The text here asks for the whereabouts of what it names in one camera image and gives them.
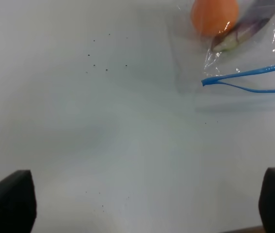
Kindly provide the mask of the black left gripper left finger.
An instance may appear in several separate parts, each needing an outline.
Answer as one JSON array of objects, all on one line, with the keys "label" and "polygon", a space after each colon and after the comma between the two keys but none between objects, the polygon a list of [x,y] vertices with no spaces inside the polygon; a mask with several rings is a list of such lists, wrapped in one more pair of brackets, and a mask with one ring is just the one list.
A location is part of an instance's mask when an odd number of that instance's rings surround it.
[{"label": "black left gripper left finger", "polygon": [[30,233],[37,217],[30,170],[17,170],[0,181],[0,233]]}]

